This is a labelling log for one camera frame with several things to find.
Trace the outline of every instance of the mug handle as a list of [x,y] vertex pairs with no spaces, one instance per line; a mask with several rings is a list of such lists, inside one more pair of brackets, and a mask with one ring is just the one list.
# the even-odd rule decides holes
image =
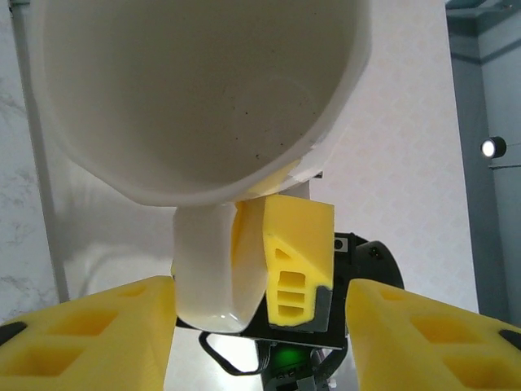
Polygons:
[[173,238],[176,311],[208,332],[241,332],[267,284],[264,199],[177,208]]

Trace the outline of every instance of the white cup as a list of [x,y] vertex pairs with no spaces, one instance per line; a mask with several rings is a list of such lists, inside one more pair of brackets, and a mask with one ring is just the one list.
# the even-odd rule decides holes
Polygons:
[[[366,0],[35,0],[29,49],[42,124],[71,159],[140,204],[199,218],[199,207],[282,191],[317,174],[344,129],[369,58],[369,15]],[[230,261],[183,254],[176,261],[191,273]],[[180,316],[185,279],[176,271]]]

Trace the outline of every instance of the marble wall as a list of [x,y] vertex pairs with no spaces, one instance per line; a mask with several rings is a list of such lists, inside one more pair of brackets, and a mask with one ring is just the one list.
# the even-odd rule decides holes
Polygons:
[[0,2],[0,323],[57,303],[7,2]]

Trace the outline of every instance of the yellow foam pad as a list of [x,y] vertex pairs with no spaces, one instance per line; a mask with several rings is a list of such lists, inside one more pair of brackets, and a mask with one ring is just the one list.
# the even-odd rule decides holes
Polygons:
[[292,327],[313,320],[317,288],[333,288],[334,230],[332,205],[286,195],[266,197],[270,323]]
[[157,276],[19,316],[0,346],[0,391],[162,390],[176,322]]
[[508,323],[364,279],[346,313],[361,391],[521,389]]

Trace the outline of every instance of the green led light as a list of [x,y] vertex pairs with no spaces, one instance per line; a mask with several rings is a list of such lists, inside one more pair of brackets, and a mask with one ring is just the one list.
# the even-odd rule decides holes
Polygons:
[[284,346],[272,352],[271,363],[274,367],[287,367],[309,360],[309,349],[296,346]]

